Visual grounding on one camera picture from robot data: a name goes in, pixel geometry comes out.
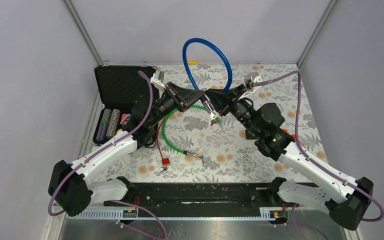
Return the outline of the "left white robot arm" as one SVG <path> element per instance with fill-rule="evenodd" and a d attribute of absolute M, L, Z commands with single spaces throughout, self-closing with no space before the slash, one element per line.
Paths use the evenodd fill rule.
<path fill-rule="evenodd" d="M 128 206 L 134 202 L 135 192 L 126 180 L 116 177 L 97 181 L 98 175 L 143 147 L 155 135 L 155 125 L 169 113 L 185 112 L 205 95 L 203 90 L 179 87 L 172 82 L 165 84 L 158 100 L 154 99 L 152 91 L 149 93 L 149 97 L 138 98 L 124 130 L 82 158 L 71 163 L 61 160 L 54 165 L 48 187 L 50 216 L 58 215 L 52 211 L 54 203 L 73 217 L 95 203 L 118 200 Z"/>

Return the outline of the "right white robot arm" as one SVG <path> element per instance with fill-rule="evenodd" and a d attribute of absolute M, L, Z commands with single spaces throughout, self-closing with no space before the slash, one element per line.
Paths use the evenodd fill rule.
<path fill-rule="evenodd" d="M 316 185 L 300 185 L 277 177 L 268 187 L 267 201 L 273 206 L 283 202 L 304 205 L 329 215 L 345 229 L 356 230 L 371 203 L 373 182 L 366 177 L 349 176 L 304 150 L 298 137 L 281 128 L 285 118 L 275 103 L 255 109 L 244 94 L 244 85 L 228 92 L 205 91 L 221 116 L 232 114 L 256 137 L 254 144 L 263 156 L 291 167 Z"/>

